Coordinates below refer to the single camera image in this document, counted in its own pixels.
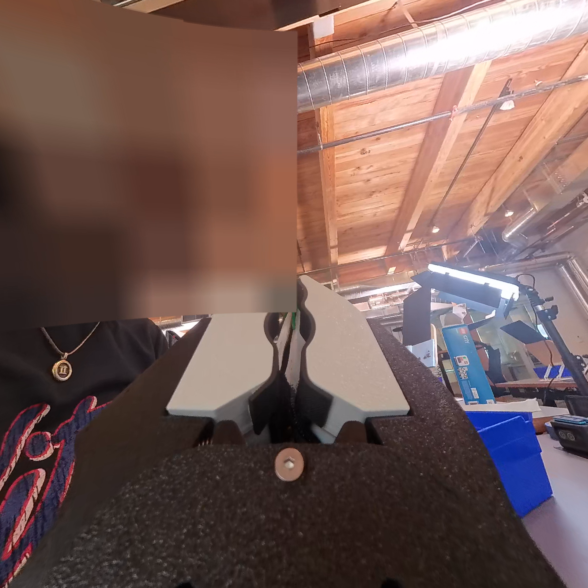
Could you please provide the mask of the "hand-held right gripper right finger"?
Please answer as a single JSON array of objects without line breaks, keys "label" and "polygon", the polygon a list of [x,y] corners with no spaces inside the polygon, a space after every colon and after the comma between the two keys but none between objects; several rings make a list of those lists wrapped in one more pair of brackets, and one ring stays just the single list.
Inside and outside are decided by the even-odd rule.
[{"label": "hand-held right gripper right finger", "polygon": [[314,435],[348,422],[407,416],[410,406],[364,315],[309,276],[298,279],[296,415]]}]

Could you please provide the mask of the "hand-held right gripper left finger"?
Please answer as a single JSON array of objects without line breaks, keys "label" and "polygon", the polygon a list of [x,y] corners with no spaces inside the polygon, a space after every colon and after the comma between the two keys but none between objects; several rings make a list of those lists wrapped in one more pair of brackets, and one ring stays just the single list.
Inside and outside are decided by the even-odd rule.
[{"label": "hand-held right gripper left finger", "polygon": [[168,401],[168,414],[233,423],[243,435],[288,435],[291,390],[281,369],[286,313],[215,314]]}]

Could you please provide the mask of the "blue plastic bin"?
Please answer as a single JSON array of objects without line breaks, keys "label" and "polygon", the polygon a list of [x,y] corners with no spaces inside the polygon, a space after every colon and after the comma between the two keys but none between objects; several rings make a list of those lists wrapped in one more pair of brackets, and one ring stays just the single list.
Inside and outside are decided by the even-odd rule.
[{"label": "blue plastic bin", "polygon": [[531,412],[465,410],[520,518],[553,495]]}]

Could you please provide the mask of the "blue printed carton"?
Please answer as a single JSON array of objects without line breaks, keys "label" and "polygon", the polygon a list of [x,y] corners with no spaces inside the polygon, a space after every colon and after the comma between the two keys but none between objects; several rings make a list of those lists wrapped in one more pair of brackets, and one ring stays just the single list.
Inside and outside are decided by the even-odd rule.
[{"label": "blue printed carton", "polygon": [[443,327],[442,335],[465,404],[495,404],[496,399],[468,326]]}]

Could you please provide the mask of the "bright studio light panel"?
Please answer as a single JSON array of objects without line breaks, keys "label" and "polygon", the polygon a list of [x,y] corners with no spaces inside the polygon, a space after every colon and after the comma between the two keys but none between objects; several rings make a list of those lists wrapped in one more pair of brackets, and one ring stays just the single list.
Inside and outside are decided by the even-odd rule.
[{"label": "bright studio light panel", "polygon": [[465,304],[489,316],[507,315],[520,296],[520,285],[514,278],[446,263],[431,262],[411,280],[424,289],[438,291],[444,302]]}]

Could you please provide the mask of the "person's dark clothing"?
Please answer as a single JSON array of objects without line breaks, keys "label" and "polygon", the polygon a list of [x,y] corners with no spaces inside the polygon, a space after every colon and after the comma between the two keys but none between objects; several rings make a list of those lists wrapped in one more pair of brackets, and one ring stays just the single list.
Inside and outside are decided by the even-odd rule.
[{"label": "person's dark clothing", "polygon": [[1,332],[1,587],[56,520],[77,434],[167,349],[149,318]]}]

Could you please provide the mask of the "black light stand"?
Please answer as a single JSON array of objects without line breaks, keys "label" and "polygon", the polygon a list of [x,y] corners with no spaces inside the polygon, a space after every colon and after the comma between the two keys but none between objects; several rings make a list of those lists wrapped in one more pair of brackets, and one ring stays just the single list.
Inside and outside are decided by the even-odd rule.
[{"label": "black light stand", "polygon": [[587,397],[587,378],[584,374],[584,368],[586,365],[583,357],[575,355],[570,351],[562,335],[555,326],[555,319],[558,316],[559,310],[557,305],[553,304],[554,298],[542,298],[534,285],[523,284],[517,279],[516,283],[520,294],[525,294],[528,298],[535,318],[544,326],[549,339],[555,344],[555,347],[562,358],[564,367],[570,372],[578,392],[580,395]]}]

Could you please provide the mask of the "dark charger block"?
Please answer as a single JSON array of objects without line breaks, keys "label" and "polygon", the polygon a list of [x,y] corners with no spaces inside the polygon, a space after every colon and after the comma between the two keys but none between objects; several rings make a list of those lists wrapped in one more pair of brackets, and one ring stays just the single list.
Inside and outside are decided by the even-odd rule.
[{"label": "dark charger block", "polygon": [[587,417],[555,416],[551,421],[551,428],[553,437],[565,451],[587,458]]}]

